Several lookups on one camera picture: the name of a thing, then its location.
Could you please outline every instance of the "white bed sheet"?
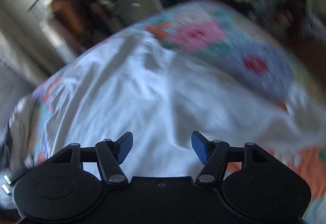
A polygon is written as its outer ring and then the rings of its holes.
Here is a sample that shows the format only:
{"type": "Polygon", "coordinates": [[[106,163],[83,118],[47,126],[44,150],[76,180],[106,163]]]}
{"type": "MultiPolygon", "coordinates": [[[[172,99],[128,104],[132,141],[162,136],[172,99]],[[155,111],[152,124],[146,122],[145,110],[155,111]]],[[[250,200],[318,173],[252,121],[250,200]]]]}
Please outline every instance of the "white bed sheet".
{"type": "MultiPolygon", "coordinates": [[[[326,142],[326,109],[304,88],[292,89],[287,113],[226,73],[163,49],[147,32],[100,45],[53,89],[51,155],[72,142],[89,147],[131,131],[134,145],[121,165],[129,179],[196,177],[203,165],[191,148],[194,130],[231,146],[255,142],[283,157],[326,142]]],[[[99,177],[95,164],[84,169],[99,177]]]]}

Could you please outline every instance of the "pink flower pattern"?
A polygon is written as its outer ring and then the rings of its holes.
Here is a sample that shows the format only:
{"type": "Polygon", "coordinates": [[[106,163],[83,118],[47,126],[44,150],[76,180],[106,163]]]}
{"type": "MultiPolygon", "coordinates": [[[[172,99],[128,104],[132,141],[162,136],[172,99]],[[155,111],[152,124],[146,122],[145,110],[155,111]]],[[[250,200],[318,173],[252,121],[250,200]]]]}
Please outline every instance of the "pink flower pattern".
{"type": "Polygon", "coordinates": [[[226,32],[216,21],[189,23],[177,29],[172,42],[179,44],[182,50],[204,49],[211,43],[221,42],[226,32]]]}

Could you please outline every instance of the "blue gripper pad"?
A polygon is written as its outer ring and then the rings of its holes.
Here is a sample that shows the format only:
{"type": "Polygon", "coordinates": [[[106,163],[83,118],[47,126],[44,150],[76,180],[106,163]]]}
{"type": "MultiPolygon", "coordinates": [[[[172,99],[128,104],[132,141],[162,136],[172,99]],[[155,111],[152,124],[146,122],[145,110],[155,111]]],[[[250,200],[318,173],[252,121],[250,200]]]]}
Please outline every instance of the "blue gripper pad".
{"type": "Polygon", "coordinates": [[[126,157],[128,156],[132,145],[134,142],[134,137],[131,132],[126,132],[123,134],[115,143],[118,146],[117,152],[116,152],[116,160],[118,164],[122,164],[126,157]]]}
{"type": "Polygon", "coordinates": [[[197,154],[199,160],[206,164],[209,159],[209,154],[207,151],[206,143],[209,141],[198,131],[194,131],[191,134],[191,145],[194,149],[195,153],[197,154]]]}

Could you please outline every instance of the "screw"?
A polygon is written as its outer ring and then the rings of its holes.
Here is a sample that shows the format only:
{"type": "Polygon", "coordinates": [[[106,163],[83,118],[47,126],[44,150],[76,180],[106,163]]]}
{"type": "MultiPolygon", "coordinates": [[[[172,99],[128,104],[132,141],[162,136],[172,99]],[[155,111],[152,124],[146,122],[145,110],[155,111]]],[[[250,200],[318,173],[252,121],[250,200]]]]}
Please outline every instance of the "screw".
{"type": "Polygon", "coordinates": [[[214,176],[210,175],[210,174],[203,174],[201,176],[199,176],[198,180],[201,183],[211,183],[212,181],[215,180],[214,176]]]}
{"type": "Polygon", "coordinates": [[[125,176],[121,175],[121,174],[114,174],[112,176],[110,176],[109,181],[111,183],[121,183],[125,180],[125,176]]]}

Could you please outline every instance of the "black circular pad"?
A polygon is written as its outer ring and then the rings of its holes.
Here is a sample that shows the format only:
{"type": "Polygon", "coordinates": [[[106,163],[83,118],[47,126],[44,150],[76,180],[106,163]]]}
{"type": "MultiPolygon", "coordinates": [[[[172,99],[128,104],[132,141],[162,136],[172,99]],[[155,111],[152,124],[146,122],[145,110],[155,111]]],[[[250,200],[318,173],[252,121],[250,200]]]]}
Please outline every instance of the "black circular pad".
{"type": "Polygon", "coordinates": [[[80,217],[92,209],[101,196],[101,181],[69,164],[35,168],[21,178],[13,190],[19,211],[41,222],[80,217]]]}
{"type": "Polygon", "coordinates": [[[275,222],[302,216],[311,197],[307,183],[293,171],[266,163],[229,175],[222,192],[226,202],[242,215],[275,222]]]}

